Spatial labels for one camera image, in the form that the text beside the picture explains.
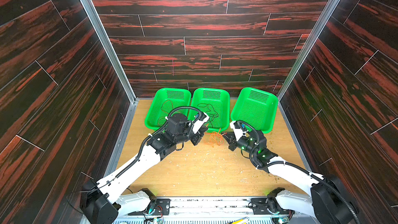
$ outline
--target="empty green basket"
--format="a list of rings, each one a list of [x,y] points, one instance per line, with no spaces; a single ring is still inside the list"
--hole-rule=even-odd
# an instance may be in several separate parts
[[[171,110],[176,107],[189,106],[191,92],[186,89],[162,88],[159,89],[145,118],[145,126],[149,129],[157,130],[165,122]],[[177,111],[176,113],[188,114],[188,109]]]
[[[231,119],[245,121],[256,130],[268,133],[272,131],[277,107],[278,98],[272,93],[245,87],[239,94]]]
[[[191,107],[197,107],[206,112],[210,119],[205,123],[209,130],[207,132],[225,131],[229,126],[229,93],[222,89],[198,88],[193,92]],[[193,120],[196,111],[190,110],[188,119]]]

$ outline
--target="wall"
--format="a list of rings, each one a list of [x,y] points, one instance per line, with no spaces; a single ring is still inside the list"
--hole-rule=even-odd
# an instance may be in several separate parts
[[[129,101],[79,0],[0,2],[0,222],[76,223]]]
[[[281,103],[316,172],[364,223],[398,222],[398,0],[341,0]]]
[[[93,0],[138,97],[277,93],[327,0]]]

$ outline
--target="orange string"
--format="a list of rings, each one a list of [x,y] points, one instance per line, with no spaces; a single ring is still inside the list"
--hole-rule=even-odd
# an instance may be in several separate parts
[[[226,132],[224,132],[223,134],[221,134],[220,132],[221,128],[218,132],[211,132],[209,142],[215,143],[218,146],[222,145],[224,143],[224,138],[222,136],[225,135]]]

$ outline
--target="robotic arm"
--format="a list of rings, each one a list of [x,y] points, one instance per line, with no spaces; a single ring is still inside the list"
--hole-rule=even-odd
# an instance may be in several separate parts
[[[181,109],[197,111],[193,121],[183,114],[174,112]],[[127,161],[110,175],[96,183],[88,181],[83,185],[80,208],[92,224],[110,224],[117,216],[130,212],[154,210],[156,197],[148,189],[136,194],[121,196],[123,191],[145,171],[177,150],[179,143],[191,140],[196,146],[208,130],[203,124],[209,116],[195,107],[177,107],[166,117],[166,122],[142,142],[136,156]]]
[[[233,132],[223,135],[234,151],[237,147],[249,153],[256,169],[277,175],[301,188],[307,195],[277,188],[267,195],[266,207],[272,214],[283,210],[298,211],[318,219],[321,224],[346,224],[352,219],[360,223],[355,199],[337,177],[308,172],[267,149],[267,139],[244,121],[232,121]]]

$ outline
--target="green plastic basket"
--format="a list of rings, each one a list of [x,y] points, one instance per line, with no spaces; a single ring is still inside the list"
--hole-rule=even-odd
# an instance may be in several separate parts
[[[156,94],[145,118],[145,126],[149,129],[157,130],[165,122],[171,110],[176,107],[189,106],[191,92],[186,89],[161,88]],[[176,113],[188,114],[188,109],[177,111]]]
[[[268,133],[272,131],[277,107],[278,98],[272,93],[245,87],[239,94],[231,119],[245,121],[256,130]]]
[[[229,93],[222,89],[198,88],[193,92],[191,107],[197,107],[206,112],[210,119],[207,132],[225,131],[229,126]],[[188,119],[193,120],[196,111],[189,111]]]

